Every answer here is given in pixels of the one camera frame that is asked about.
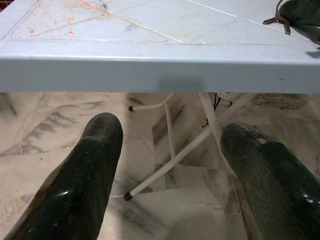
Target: black rubber foot cap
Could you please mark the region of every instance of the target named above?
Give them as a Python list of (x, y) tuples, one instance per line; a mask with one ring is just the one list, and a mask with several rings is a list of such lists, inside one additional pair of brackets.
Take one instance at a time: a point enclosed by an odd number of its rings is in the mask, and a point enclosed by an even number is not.
[(129, 200), (132, 199), (132, 198), (133, 198), (133, 196), (131, 196), (130, 192), (128, 192), (126, 195), (124, 195), (124, 199), (125, 199), (126, 201), (129, 201)]

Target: table top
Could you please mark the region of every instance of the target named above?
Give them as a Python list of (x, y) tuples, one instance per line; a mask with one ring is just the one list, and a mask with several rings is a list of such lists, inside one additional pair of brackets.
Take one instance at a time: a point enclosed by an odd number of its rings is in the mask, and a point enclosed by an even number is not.
[(15, 0), (0, 12), (0, 88), (320, 93), (320, 29), (263, 25), (277, 2)]

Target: white chair leg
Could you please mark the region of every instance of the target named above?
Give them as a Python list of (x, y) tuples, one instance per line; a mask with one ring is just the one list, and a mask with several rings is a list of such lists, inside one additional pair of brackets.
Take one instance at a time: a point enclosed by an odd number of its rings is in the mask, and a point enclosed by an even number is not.
[(208, 128), (211, 130), (211, 132), (214, 136), (214, 139), (216, 141), (216, 144), (218, 146), (219, 155), (220, 155), (221, 159), (223, 160), (225, 167), (230, 171), (230, 173), (232, 175), (234, 175), (236, 177), (235, 172), (232, 170), (229, 163), (225, 159), (225, 156), (221, 152), (221, 146), (220, 146), (221, 130), (220, 130), (220, 126), (218, 124), (217, 118), (216, 118), (215, 111), (213, 111), (213, 106), (211, 104), (210, 98), (206, 92), (200, 92), (200, 93), (198, 93), (198, 95), (200, 97), (206, 118), (208, 119), (208, 124), (209, 124)]
[(165, 100), (163, 100), (161, 103), (157, 104), (150, 104), (150, 105), (141, 105), (141, 106), (129, 106), (129, 111), (139, 111), (139, 110), (150, 110), (150, 109), (157, 109), (165, 105), (172, 97), (175, 95), (174, 92), (170, 93)]
[(167, 164), (165, 164), (162, 168), (124, 195), (125, 200), (132, 199), (135, 195), (153, 183), (155, 180), (160, 178), (162, 175), (167, 173), (170, 169), (172, 169), (176, 164), (178, 164), (185, 156), (187, 156), (193, 149), (195, 149), (199, 144), (201, 144), (207, 137), (212, 134), (211, 129), (207, 127), (203, 130), (192, 142), (190, 142), (181, 152), (179, 152), (173, 159), (171, 159)]

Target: table leg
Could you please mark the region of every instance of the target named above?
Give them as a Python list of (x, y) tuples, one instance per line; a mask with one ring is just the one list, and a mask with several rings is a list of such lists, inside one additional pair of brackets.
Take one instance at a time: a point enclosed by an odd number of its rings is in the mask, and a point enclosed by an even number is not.
[(167, 164), (165, 164), (162, 168), (124, 195), (125, 200), (132, 199), (136, 194), (141, 192), (155, 180), (160, 178), (162, 175), (167, 173), (170, 169), (172, 169), (176, 164), (178, 164), (185, 156), (187, 156), (193, 149), (195, 149), (199, 144), (201, 144), (207, 137), (212, 134), (211, 129), (207, 127), (203, 130), (192, 142), (190, 142), (183, 150), (181, 150), (173, 159), (171, 159)]

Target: marble floor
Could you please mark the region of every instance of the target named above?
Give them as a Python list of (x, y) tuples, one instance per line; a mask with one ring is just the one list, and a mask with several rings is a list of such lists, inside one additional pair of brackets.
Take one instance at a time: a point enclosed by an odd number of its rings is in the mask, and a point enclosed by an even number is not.
[[(129, 112), (166, 94), (0, 93), (0, 239), (46, 176), (67, 156), (94, 115), (110, 112), (124, 139), (100, 240), (256, 240), (253, 220), (219, 157), (213, 136), (127, 202), (123, 195), (170, 159), (164, 108)], [(196, 93), (169, 102), (176, 152), (202, 130)], [(227, 108), (219, 105), (219, 115)], [(223, 122), (243, 122), (282, 141), (320, 180), (320, 95), (257, 94)]]

